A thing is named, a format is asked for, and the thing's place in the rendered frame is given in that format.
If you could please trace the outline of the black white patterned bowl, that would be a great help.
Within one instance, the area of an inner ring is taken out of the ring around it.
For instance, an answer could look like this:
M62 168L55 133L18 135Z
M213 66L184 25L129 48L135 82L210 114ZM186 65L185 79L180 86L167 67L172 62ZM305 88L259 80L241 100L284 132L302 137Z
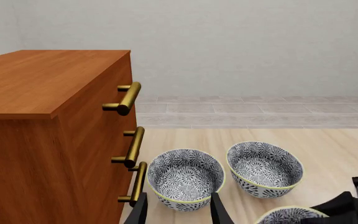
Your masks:
M172 149L156 156L147 169L150 188L166 207L192 212L206 207L226 180L223 165L197 149Z
M288 194L305 173L303 164L292 153L261 141L232 145L226 153L226 162L237 185L257 198Z
M300 224L304 218L327 218L328 215L306 207L278 207L263 214L254 224Z

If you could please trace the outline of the wooden cabinet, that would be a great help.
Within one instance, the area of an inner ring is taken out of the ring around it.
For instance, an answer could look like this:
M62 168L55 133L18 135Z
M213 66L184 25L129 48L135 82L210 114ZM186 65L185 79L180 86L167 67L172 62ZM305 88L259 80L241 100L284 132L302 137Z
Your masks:
M119 224L138 127L103 111L133 83L129 50L20 50L0 55L0 224Z

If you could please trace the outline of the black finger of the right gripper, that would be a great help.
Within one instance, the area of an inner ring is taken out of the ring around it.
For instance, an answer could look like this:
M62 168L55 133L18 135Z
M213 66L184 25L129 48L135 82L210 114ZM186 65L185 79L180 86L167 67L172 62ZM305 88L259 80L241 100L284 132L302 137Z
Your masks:
M358 224L358 218L353 216L337 216L326 218L305 218L301 224Z
M347 213L356 210L354 198L350 192L343 192L330 201L311 208L323 213Z

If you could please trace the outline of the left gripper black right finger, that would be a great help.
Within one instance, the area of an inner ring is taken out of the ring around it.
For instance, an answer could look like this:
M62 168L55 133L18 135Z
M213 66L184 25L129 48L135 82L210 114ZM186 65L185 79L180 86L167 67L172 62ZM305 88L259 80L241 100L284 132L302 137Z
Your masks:
M234 224L216 192L211 194L210 211L213 224Z

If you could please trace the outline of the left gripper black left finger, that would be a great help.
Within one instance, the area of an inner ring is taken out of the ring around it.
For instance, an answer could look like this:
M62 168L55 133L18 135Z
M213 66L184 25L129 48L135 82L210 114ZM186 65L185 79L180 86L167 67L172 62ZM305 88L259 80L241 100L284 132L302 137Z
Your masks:
M145 224L147 218L147 194L142 192L124 224Z

